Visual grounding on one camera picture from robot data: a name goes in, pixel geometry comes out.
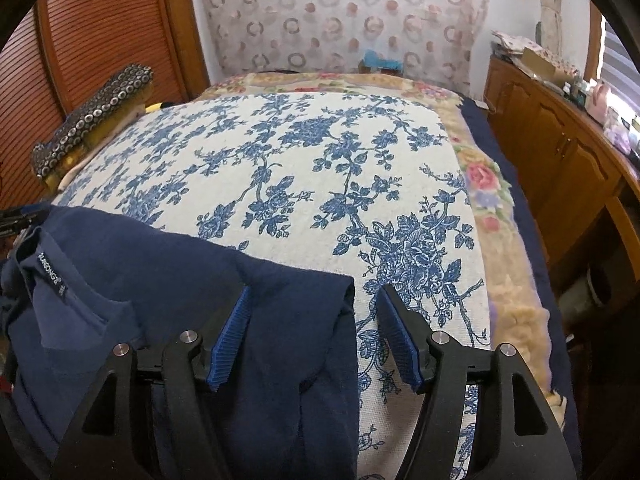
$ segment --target bedspread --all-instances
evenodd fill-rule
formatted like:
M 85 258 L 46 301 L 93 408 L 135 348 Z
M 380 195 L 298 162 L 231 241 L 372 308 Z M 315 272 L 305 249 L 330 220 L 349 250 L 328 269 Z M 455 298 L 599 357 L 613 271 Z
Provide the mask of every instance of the bedspread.
M 249 75 L 124 131 L 58 199 L 356 279 L 360 478 L 392 478 L 420 399 L 377 332 L 382 283 L 463 344 L 511 342 L 550 391 L 548 313 L 509 187 L 452 92 L 380 75 Z M 462 478 L 469 388 L 452 478 Z

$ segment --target cardboard box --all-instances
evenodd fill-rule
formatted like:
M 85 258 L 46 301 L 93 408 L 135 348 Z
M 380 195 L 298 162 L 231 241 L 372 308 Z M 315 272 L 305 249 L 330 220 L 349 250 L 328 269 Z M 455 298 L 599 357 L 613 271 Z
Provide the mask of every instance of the cardboard box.
M 520 61 L 534 74 L 560 88 L 564 86 L 564 83 L 571 82 L 574 79 L 571 74 L 557 68 L 553 63 L 544 59 L 530 48 L 525 47 Z

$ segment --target ribbed blue pad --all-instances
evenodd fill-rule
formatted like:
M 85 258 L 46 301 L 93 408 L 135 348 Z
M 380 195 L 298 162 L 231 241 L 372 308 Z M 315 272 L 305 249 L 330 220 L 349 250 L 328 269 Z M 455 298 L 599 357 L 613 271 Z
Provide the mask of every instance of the ribbed blue pad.
M 382 289 L 378 292 L 378 327 L 386 338 L 400 372 L 402 382 L 411 386 L 416 392 L 424 378 L 420 373 L 418 351 L 398 316 L 389 296 Z
M 234 365 L 238 349 L 242 343 L 244 332 L 251 317 L 249 307 L 249 287 L 246 286 L 226 320 L 225 327 L 215 346 L 211 349 L 211 367 L 207 377 L 207 384 L 212 392 L 216 392 L 220 384 L 226 383 Z

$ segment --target silver screw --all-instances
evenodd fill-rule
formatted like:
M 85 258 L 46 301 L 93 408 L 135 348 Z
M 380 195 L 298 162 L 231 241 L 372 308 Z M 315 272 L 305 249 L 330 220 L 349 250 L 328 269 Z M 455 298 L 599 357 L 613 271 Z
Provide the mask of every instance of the silver screw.
M 434 342 L 438 343 L 439 345 L 446 345 L 451 340 L 449 334 L 443 332 L 442 330 L 438 330 L 437 332 L 431 334 L 431 339 L 433 339 Z
M 500 345 L 500 352 L 505 354 L 507 357 L 513 357 L 518 351 L 511 343 L 503 343 Z
M 180 341 L 183 343 L 193 343 L 198 338 L 195 330 L 185 330 L 180 334 Z
M 119 343 L 113 347 L 113 354 L 118 357 L 122 357 L 123 355 L 127 355 L 129 353 L 129 345 L 126 343 Z

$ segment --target navy blue bed sheet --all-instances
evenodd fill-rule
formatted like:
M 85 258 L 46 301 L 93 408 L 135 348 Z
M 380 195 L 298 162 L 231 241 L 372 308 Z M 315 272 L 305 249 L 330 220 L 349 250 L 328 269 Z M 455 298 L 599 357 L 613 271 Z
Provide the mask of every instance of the navy blue bed sheet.
M 549 359 L 552 373 L 552 388 L 561 396 L 567 398 L 566 414 L 564 417 L 564 439 L 571 453 L 578 474 L 582 468 L 582 453 L 580 451 L 580 436 L 578 434 L 578 417 L 575 408 L 574 391 L 571 384 L 571 365 L 566 350 L 566 340 L 562 332 L 560 310 L 556 298 L 551 290 L 549 276 L 546 272 L 545 257 L 540 245 L 536 223 L 529 210 L 527 199 L 518 183 L 518 175 L 498 145 L 498 141 L 491 130 L 491 126 L 484 114 L 472 99 L 465 98 L 461 107 L 462 116 L 468 124 L 478 147 L 483 150 L 500 166 L 505 180 L 511 184 L 511 196 L 515 204 L 514 219 L 518 225 L 520 235 L 531 262 L 536 288 L 542 306 L 549 311 L 549 335 L 551 336 L 551 358 Z

